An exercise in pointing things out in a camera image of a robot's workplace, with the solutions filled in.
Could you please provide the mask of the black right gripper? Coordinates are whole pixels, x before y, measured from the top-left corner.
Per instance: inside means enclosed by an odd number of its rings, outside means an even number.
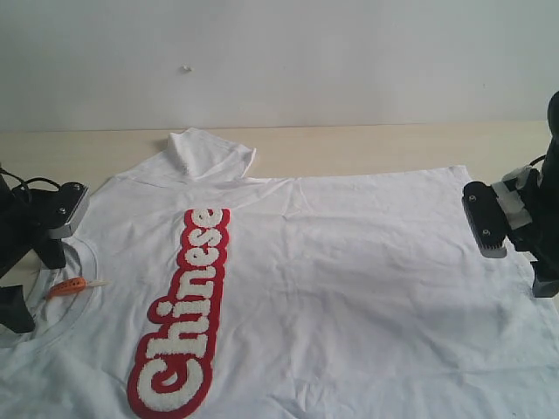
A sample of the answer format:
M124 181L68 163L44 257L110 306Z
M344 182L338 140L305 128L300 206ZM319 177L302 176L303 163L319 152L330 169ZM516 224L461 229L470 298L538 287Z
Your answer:
M558 294L558 136L553 135L540 170L530 167L518 189L532 222L513 230L514 249L529 252L537 261L532 293L535 298Z

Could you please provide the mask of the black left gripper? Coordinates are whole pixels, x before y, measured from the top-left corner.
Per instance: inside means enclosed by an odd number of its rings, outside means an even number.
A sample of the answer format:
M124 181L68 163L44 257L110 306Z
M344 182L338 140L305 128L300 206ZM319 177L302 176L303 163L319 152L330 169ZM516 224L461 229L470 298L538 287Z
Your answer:
M61 239L52 239L45 227L48 202L61 185L44 177L24 180L10 177L18 185L10 187L1 175L1 275L5 276L30 251L50 269L66 266ZM0 291L1 325L13 333L30 333L35 321L24 300L21 285L2 287Z

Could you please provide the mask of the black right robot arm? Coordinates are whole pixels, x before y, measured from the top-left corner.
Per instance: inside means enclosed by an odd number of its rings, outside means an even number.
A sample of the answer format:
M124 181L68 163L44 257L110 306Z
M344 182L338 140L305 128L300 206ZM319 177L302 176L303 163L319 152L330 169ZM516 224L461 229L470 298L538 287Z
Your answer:
M558 294L558 95L549 101L547 118L551 141L540 159L540 170L528 172L528 179L520 189L521 200L532 218L532 223L515 233L514 246L528 251L535 261L532 293L536 298L552 298Z

